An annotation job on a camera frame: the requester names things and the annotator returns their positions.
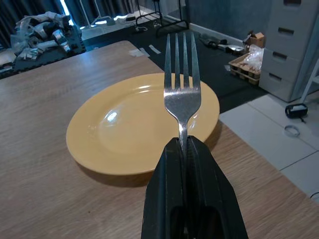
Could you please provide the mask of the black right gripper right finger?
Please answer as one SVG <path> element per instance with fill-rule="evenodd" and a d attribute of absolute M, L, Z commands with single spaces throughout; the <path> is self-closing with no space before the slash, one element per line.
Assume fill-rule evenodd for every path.
<path fill-rule="evenodd" d="M 203 142 L 189 136 L 187 143 L 190 238 L 246 239 L 247 231 L 232 185 Z"/>

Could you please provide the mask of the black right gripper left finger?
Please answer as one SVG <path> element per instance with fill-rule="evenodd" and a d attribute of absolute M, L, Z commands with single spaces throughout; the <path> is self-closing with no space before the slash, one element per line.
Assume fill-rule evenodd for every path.
<path fill-rule="evenodd" d="M 172 138 L 164 147 L 146 188 L 143 239 L 184 238 L 185 207 L 180 158 L 178 139 Z"/>

